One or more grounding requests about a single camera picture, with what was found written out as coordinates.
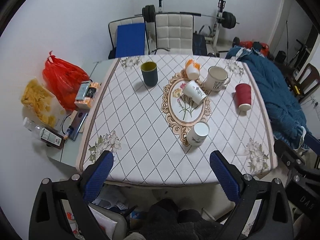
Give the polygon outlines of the brown wooden chair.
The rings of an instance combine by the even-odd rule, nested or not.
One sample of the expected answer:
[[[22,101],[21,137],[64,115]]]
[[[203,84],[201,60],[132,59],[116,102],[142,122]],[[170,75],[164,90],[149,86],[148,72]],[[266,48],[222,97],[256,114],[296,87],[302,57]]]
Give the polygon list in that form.
[[[292,91],[298,102],[302,102],[319,87],[319,71],[308,63],[303,69],[301,76],[293,80]]]

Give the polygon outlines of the white paper cup with print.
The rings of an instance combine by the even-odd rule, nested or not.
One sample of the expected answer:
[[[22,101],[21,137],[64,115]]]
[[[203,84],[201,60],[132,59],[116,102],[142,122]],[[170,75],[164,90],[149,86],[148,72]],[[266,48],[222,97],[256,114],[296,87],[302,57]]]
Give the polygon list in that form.
[[[207,97],[207,94],[194,80],[189,81],[182,89],[182,94],[191,98],[193,102],[200,105]]]

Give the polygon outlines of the yellow chips bag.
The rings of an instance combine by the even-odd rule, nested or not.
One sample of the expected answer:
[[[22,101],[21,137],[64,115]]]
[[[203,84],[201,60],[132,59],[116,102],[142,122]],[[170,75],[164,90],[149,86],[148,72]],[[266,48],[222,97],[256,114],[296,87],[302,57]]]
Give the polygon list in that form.
[[[21,103],[31,110],[45,125],[59,131],[67,113],[56,96],[39,83],[31,79],[21,97]]]

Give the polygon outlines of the white ceramic tea mug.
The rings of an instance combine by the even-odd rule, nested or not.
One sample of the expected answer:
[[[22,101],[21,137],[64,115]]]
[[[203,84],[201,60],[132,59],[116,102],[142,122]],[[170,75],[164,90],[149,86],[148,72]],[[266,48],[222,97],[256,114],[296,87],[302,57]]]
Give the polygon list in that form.
[[[219,92],[223,86],[230,83],[230,78],[228,77],[228,72],[221,67],[211,66],[208,69],[207,77],[203,82],[203,86],[207,90],[214,92]]]

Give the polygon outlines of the orange and white paper cup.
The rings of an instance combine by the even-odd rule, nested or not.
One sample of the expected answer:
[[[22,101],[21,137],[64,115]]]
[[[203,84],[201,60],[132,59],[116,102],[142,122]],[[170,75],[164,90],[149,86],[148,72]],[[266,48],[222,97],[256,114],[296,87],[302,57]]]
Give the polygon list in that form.
[[[185,63],[185,72],[189,80],[197,80],[200,77],[200,66],[194,59]]]

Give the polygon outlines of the white weight bench rack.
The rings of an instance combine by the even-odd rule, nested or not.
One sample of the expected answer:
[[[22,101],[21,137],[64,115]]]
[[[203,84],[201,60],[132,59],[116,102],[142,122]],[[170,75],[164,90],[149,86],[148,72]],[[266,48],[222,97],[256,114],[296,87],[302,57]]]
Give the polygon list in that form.
[[[219,38],[219,32],[220,32],[220,28],[222,27],[222,22],[223,22],[223,17],[222,17],[222,13],[223,10],[225,8],[225,0],[219,0],[218,4],[217,4],[217,13],[216,16],[211,16],[211,15],[205,15],[205,14],[201,14],[201,17],[208,17],[208,18],[213,18],[214,19],[214,23],[213,26],[211,27],[210,25],[204,24],[200,30],[199,30],[199,34],[201,33],[201,31],[203,30],[203,28],[205,26],[208,27],[209,29],[209,34],[204,36],[204,40],[206,42],[206,44],[209,44],[212,48],[212,52],[211,54],[213,54],[216,57],[220,56],[220,52],[218,51],[217,48],[217,41]]]

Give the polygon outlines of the white floral paper cup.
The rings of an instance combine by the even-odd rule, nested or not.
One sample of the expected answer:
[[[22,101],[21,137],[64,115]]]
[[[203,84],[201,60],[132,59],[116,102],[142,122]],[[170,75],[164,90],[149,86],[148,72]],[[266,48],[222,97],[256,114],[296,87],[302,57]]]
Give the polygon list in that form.
[[[210,128],[206,122],[197,122],[187,133],[187,142],[191,146],[200,146],[205,141],[210,132]]]

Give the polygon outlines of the dark green mug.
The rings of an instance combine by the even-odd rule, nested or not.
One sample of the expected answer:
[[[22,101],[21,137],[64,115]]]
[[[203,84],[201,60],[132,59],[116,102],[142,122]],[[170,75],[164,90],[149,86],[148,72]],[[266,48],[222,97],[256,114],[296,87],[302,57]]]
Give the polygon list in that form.
[[[141,65],[140,70],[145,85],[148,87],[155,87],[158,82],[157,64],[152,61],[145,62]]]

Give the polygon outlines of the chair with blue cushion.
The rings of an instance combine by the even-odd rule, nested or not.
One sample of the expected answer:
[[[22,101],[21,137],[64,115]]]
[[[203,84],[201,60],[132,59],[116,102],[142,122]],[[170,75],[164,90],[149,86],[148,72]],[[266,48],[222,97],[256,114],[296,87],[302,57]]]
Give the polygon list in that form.
[[[112,49],[109,59],[149,54],[146,23],[143,16],[112,21],[108,24]]]

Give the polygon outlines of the orange tissue pack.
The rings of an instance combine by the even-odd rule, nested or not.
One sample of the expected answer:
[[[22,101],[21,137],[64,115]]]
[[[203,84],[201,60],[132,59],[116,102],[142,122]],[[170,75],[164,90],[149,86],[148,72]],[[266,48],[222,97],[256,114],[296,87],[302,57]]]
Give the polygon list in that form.
[[[97,88],[97,92],[95,94],[95,96],[97,95],[99,89],[100,89],[100,84],[97,82],[91,82],[90,87],[95,87]],[[76,105],[76,107],[78,107],[79,109],[91,109],[92,105],[93,105],[93,99],[90,98],[84,98],[84,100],[82,101],[75,101],[74,104]]]

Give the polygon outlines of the blue quilted jacket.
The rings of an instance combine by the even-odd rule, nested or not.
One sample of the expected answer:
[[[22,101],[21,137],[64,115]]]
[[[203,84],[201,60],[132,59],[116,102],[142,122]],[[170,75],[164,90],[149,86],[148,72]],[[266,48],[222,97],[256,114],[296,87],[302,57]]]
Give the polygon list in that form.
[[[278,67],[262,54],[240,46],[231,48],[226,58],[248,65],[263,97],[274,137],[294,150],[308,150],[305,114]]]

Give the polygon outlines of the floral diamond pattern tablecloth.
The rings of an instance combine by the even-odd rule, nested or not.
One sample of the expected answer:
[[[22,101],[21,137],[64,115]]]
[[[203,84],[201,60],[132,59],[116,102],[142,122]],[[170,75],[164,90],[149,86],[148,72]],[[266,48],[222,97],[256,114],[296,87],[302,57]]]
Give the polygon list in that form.
[[[206,92],[201,105],[182,94],[188,55],[144,55],[100,62],[92,79],[101,90],[87,117],[75,166],[83,171],[104,150],[113,152],[107,181],[137,186],[187,186],[216,182],[209,156],[219,150],[242,173],[265,176],[278,165],[273,134],[255,79],[242,62],[196,56],[201,78],[211,66],[225,69],[230,83]],[[140,67],[157,64],[158,82],[148,87]],[[237,108],[235,87],[251,86],[251,109]],[[187,142],[197,122],[210,132],[200,146]]]

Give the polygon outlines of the purple smartphone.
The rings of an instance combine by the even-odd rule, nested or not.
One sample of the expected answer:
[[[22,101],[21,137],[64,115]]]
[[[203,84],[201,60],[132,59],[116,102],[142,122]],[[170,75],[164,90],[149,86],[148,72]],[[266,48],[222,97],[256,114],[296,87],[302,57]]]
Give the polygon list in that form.
[[[75,117],[73,118],[71,124],[69,125],[66,137],[72,141],[75,141],[81,127],[85,123],[85,119],[88,116],[88,110],[82,109],[76,112]]]

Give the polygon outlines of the red plastic bag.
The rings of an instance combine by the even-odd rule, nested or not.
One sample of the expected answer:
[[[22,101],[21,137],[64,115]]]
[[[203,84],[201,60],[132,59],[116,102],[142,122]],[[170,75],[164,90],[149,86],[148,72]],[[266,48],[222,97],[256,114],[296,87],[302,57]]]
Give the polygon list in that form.
[[[76,109],[75,98],[82,81],[88,81],[88,74],[80,67],[57,58],[49,52],[42,71],[47,89],[51,91],[60,105],[68,111]]]

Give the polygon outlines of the brown medicine bottle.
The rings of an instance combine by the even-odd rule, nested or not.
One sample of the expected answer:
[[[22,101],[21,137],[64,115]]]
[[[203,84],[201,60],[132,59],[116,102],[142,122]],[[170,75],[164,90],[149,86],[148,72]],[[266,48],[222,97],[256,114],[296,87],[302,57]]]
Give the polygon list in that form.
[[[55,132],[52,132],[47,128],[42,128],[40,130],[40,139],[44,141],[47,145],[50,145],[51,147],[57,149],[62,149],[65,144],[63,136]]]

